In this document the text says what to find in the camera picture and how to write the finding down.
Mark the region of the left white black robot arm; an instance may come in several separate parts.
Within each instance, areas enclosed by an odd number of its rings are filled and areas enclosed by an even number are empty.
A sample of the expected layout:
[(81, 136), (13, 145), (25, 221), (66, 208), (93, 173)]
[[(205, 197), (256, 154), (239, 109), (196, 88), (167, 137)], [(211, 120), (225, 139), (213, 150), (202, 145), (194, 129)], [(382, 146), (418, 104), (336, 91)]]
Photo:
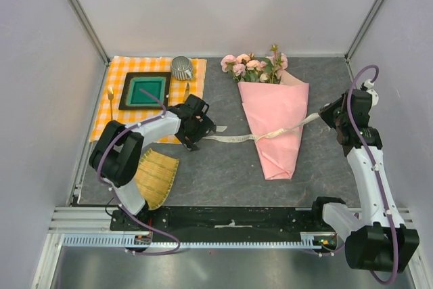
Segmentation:
[(142, 149), (174, 135), (187, 150), (198, 150), (199, 140), (217, 128), (207, 116), (208, 109), (204, 100), (190, 94), (184, 103), (163, 107), (161, 114), (147, 120), (131, 125), (112, 120), (105, 126), (89, 165), (99, 180), (110, 186), (121, 209), (126, 211), (125, 223), (132, 229), (143, 229), (149, 220), (148, 203), (134, 180)]

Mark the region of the cream rose stem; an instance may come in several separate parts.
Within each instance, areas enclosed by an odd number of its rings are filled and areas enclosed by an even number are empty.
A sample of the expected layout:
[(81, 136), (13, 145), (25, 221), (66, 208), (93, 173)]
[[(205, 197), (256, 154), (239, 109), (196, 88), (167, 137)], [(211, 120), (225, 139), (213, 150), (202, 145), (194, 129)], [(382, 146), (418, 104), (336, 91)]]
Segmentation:
[(251, 76), (260, 68), (260, 62), (253, 55), (241, 54), (237, 56), (233, 66), (233, 75), (236, 81), (251, 81)]

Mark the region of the pink rose stem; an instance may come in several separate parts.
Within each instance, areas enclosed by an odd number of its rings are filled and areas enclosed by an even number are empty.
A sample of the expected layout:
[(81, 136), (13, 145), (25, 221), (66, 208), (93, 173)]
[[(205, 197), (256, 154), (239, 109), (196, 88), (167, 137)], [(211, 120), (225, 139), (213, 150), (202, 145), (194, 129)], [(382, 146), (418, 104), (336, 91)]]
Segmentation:
[(274, 65), (276, 71), (277, 71), (277, 78), (278, 82), (275, 84), (280, 84), (282, 79), (282, 74), (286, 71), (288, 68), (288, 58), (285, 54), (280, 52), (278, 44), (274, 43), (270, 47), (271, 55), (267, 56), (263, 59), (263, 61), (266, 61), (269, 64)]
[(227, 74), (230, 74), (231, 77), (236, 80), (237, 77), (234, 73), (234, 66), (238, 64), (237, 58), (234, 55), (226, 55), (221, 60), (221, 70)]

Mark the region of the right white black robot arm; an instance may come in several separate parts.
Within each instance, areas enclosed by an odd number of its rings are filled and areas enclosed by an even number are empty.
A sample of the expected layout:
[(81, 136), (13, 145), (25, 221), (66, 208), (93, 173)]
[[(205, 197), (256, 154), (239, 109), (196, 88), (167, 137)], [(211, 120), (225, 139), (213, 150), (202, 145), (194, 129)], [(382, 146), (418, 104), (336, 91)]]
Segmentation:
[(386, 171), (382, 140), (369, 126), (369, 111), (376, 94), (346, 91), (319, 111), (321, 119), (337, 132), (355, 177), (361, 213), (357, 217), (340, 198), (318, 197), (310, 213), (311, 225), (329, 226), (344, 243), (352, 269), (401, 273), (419, 246), (419, 235), (409, 229), (393, 200)]

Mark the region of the pink wrapping paper sheet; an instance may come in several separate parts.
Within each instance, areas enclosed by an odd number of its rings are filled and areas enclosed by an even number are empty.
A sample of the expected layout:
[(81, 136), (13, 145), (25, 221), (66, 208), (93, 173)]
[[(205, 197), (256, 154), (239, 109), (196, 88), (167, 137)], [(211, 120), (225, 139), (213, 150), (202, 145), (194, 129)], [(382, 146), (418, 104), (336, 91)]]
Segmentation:
[(300, 149), (302, 127), (272, 139), (264, 136), (280, 129), (289, 129), (307, 116), (309, 84), (288, 72), (280, 72), (280, 84), (240, 82), (242, 106), (251, 134), (256, 141), (266, 180), (291, 179)]

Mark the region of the peach rose stem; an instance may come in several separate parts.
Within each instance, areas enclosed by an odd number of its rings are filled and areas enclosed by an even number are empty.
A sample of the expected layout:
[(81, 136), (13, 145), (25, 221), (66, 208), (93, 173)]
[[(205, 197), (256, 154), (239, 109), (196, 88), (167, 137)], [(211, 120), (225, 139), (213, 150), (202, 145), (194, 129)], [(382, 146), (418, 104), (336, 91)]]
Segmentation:
[(274, 65), (266, 61), (252, 60), (248, 63), (252, 82), (275, 84), (278, 82)]

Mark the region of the cream ribbon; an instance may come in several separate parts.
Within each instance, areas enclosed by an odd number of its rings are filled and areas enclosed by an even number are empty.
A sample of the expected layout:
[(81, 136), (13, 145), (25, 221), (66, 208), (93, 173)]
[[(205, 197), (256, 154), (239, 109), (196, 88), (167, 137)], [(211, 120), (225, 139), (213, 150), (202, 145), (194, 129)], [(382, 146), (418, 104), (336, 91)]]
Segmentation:
[(298, 123), (297, 125), (295, 125), (291, 128), (281, 128), (281, 129), (272, 131), (270, 133), (266, 133), (264, 135), (253, 135), (253, 134), (240, 135), (240, 136), (209, 135), (209, 136), (205, 137), (204, 139), (214, 140), (214, 141), (223, 142), (223, 143), (242, 143), (245, 141), (258, 142), (261, 139), (273, 139), (273, 138), (278, 137), (280, 135), (283, 135), (285, 133), (293, 133), (293, 134), (300, 137), (300, 129), (304, 125), (311, 123), (314, 120), (317, 120), (319, 117), (320, 117), (320, 115), (318, 113), (313, 113), (313, 114), (308, 115), (304, 120), (302, 120), (300, 123)]

